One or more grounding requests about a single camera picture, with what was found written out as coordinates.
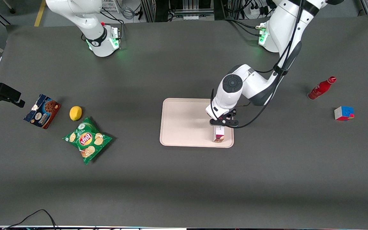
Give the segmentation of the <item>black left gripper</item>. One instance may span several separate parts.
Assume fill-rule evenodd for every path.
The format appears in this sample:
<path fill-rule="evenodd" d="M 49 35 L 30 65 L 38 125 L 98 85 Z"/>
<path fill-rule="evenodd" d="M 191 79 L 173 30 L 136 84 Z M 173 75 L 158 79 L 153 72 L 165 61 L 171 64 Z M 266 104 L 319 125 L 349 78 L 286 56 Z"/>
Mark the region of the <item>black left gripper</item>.
<path fill-rule="evenodd" d="M 218 117 L 217 120 L 234 120 L 234 116 L 236 116 L 236 110 L 231 110 L 228 113 Z"/>

